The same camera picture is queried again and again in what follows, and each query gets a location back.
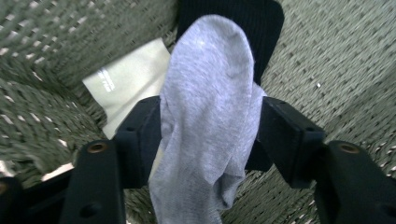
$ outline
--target black sock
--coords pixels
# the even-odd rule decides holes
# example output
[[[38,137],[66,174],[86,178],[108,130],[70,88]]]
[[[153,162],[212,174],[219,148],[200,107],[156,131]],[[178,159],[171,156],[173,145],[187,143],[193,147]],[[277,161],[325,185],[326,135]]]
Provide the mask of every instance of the black sock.
[[[254,81],[260,85],[283,25],[283,10],[273,0],[182,0],[177,39],[200,17],[216,14],[238,24],[249,41]]]

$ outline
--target woven mesh surface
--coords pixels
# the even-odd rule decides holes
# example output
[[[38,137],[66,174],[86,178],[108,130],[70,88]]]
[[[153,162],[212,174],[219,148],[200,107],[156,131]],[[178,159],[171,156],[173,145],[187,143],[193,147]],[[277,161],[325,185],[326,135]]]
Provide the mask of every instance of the woven mesh surface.
[[[285,24],[262,86],[328,132],[367,148],[396,176],[396,2],[280,1]],[[4,0],[0,6],[0,160],[25,187],[103,137],[106,117],[81,80],[162,36],[177,2]],[[128,219],[154,223],[147,189],[126,190]],[[224,223],[318,223],[312,190],[276,169],[248,172]]]

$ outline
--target sock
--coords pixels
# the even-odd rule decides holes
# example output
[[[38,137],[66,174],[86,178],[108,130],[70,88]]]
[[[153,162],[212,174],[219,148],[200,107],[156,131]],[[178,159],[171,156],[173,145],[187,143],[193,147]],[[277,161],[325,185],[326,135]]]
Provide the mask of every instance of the sock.
[[[216,15],[177,41],[161,91],[163,153],[148,182],[159,223],[221,223],[257,135],[263,90],[243,30]]]
[[[273,0],[182,0],[177,39],[195,20],[209,14],[228,18],[244,30],[255,60],[254,81],[260,85],[282,29],[281,5]]]

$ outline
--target laundry basket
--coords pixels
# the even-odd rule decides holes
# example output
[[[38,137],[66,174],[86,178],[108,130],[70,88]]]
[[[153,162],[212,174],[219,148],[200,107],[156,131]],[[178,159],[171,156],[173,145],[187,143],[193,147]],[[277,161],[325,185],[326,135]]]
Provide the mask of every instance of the laundry basket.
[[[177,31],[176,0],[3,0],[0,161],[25,188],[104,138],[82,79]],[[285,23],[262,86],[396,176],[396,2],[280,1]],[[147,189],[126,190],[128,220],[155,223]],[[318,223],[312,190],[273,167],[248,172],[224,223]]]

